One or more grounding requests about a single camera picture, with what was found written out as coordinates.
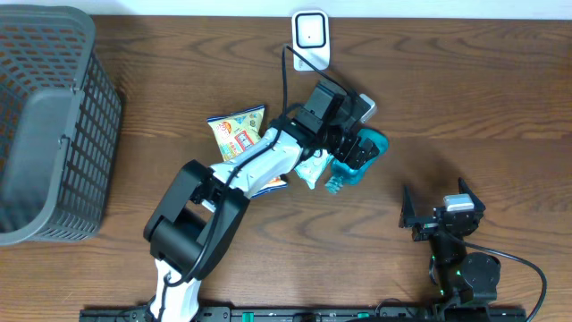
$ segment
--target yellow snack package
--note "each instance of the yellow snack package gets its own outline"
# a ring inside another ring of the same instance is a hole
[[[265,114],[265,105],[252,107],[244,111],[226,116],[215,116],[206,119],[213,129],[218,148],[221,150],[223,160],[228,161],[244,152],[260,141],[260,124]],[[267,192],[286,188],[288,183],[276,177],[255,193],[252,198]]]

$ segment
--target green connector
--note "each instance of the green connector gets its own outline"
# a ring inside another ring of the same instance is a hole
[[[242,322],[254,322],[254,313],[242,313]]]

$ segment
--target white wall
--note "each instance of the white wall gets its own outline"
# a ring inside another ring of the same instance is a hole
[[[92,14],[291,16],[320,8],[332,17],[572,20],[572,0],[0,0],[71,5]]]

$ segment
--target gray plastic basket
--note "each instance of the gray plastic basket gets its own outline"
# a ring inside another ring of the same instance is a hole
[[[122,105],[70,7],[0,5],[0,245],[99,230]]]

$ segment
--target wooden tabletop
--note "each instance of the wooden tabletop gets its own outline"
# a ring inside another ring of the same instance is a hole
[[[290,19],[95,17],[97,53],[128,104],[100,234],[76,244],[0,249],[0,320],[77,321],[86,307],[156,292],[143,227],[181,166],[222,157],[206,118],[282,106],[280,52]],[[467,239],[527,258],[549,291],[537,321],[572,302],[572,22],[331,19],[330,74],[377,102],[369,125],[391,147],[337,196],[295,174],[253,200],[200,298],[237,306],[425,301],[428,242],[399,229],[401,187],[419,212],[463,176],[486,204]],[[289,67],[290,102],[318,77]],[[202,215],[207,212],[197,208]],[[498,304],[534,306],[535,272],[500,259]]]

